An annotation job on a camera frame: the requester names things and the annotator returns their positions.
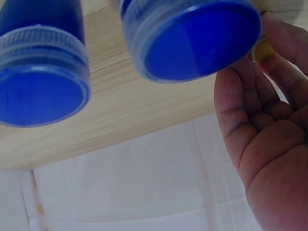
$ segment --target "blue bottle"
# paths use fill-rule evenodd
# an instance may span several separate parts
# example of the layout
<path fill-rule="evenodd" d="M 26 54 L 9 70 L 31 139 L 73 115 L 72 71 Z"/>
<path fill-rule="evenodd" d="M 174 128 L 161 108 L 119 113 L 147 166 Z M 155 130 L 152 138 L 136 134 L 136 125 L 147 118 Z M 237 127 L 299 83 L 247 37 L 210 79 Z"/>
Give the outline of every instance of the blue bottle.
<path fill-rule="evenodd" d="M 261 32 L 251 0 L 119 0 L 138 72 L 155 82 L 190 81 L 247 54 Z"/>
<path fill-rule="evenodd" d="M 0 123 L 55 123 L 89 99 L 80 0 L 7 0 L 0 12 Z"/>

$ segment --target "orange stain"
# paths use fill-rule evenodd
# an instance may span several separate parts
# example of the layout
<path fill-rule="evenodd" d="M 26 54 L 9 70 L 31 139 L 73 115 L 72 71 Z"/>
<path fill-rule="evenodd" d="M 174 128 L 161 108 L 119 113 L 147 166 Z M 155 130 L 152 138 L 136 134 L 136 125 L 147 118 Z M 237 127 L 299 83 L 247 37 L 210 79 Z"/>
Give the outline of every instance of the orange stain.
<path fill-rule="evenodd" d="M 44 207 L 41 203 L 39 203 L 39 205 L 38 205 L 38 211 L 41 215 L 45 215 L 45 210 L 44 210 Z"/>

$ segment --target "white fabric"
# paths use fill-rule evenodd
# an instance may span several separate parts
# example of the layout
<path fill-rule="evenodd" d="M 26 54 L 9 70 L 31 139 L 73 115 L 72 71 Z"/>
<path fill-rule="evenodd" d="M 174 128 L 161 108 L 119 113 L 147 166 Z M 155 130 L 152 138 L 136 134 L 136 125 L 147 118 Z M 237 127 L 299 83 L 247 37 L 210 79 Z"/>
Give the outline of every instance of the white fabric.
<path fill-rule="evenodd" d="M 261 230 L 214 114 L 34 174 L 50 231 Z"/>

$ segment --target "finger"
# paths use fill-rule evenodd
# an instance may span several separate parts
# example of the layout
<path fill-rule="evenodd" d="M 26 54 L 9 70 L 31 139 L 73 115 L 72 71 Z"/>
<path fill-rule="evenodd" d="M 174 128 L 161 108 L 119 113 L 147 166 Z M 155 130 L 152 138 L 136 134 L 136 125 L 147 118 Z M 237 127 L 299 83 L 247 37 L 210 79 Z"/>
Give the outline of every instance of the finger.
<path fill-rule="evenodd" d="M 263 14 L 264 32 L 273 49 L 308 75 L 308 32 L 284 23 L 277 15 Z"/>
<path fill-rule="evenodd" d="M 214 101 L 221 132 L 234 166 L 239 169 L 245 149 L 257 135 L 244 109 L 243 86 L 238 74 L 227 68 L 218 72 Z"/>
<path fill-rule="evenodd" d="M 259 68 L 245 57 L 232 65 L 231 69 L 237 73 L 241 80 L 244 92 L 244 109 L 248 119 L 257 131 L 261 131 L 274 120 L 262 112 L 262 103 L 256 89 L 256 70 Z"/>
<path fill-rule="evenodd" d="M 293 113 L 293 108 L 281 101 L 276 89 L 260 68 L 255 68 L 256 89 L 264 113 L 270 115 L 274 121 L 288 119 Z"/>
<path fill-rule="evenodd" d="M 276 55 L 260 62 L 260 66 L 282 90 L 295 110 L 308 103 L 308 80 L 285 59 Z"/>
<path fill-rule="evenodd" d="M 262 112 L 262 105 L 256 90 L 253 62 L 247 57 L 231 66 L 240 78 L 244 92 L 244 109 L 248 118 Z"/>

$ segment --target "plastic bottle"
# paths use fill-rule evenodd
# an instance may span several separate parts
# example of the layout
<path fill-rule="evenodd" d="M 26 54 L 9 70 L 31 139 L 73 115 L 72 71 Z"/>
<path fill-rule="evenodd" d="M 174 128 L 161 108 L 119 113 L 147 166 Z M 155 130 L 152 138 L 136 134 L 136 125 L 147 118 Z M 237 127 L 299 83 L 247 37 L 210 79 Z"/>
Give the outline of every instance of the plastic bottle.
<path fill-rule="evenodd" d="M 139 73 L 155 82 L 194 80 L 245 54 L 261 32 L 251 0 L 119 0 Z"/>
<path fill-rule="evenodd" d="M 7 0 L 0 12 L 0 123 L 55 123 L 89 98 L 80 0 Z"/>

